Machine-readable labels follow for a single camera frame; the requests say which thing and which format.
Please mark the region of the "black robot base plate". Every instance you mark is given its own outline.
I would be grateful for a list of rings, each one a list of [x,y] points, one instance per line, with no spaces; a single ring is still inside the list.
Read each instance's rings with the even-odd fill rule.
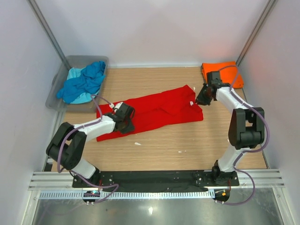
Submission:
[[[120,188],[137,187],[168,187],[179,184],[194,187],[220,187],[240,185],[236,172],[219,172],[210,170],[175,170],[175,171],[99,171],[86,179],[93,185],[109,186],[114,183]]]

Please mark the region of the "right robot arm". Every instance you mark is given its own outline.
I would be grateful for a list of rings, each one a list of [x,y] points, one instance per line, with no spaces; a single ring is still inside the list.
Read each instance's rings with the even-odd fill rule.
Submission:
[[[195,102],[198,105],[210,105],[213,100],[222,103],[232,114],[228,130],[229,146],[223,156],[215,162],[210,173],[212,182],[221,186],[233,179],[235,167],[243,154],[264,142],[264,110],[248,105],[229,83],[221,80],[219,71],[207,74],[207,82]]]

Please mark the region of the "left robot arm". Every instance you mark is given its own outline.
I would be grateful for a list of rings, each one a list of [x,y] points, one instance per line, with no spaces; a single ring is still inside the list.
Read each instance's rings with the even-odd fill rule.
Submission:
[[[84,146],[99,136],[119,132],[127,134],[135,127],[132,119],[135,109],[124,102],[109,104],[110,112],[82,124],[62,123],[50,141],[46,154],[57,162],[59,167],[83,177],[90,188],[99,183],[99,170],[83,158]]]

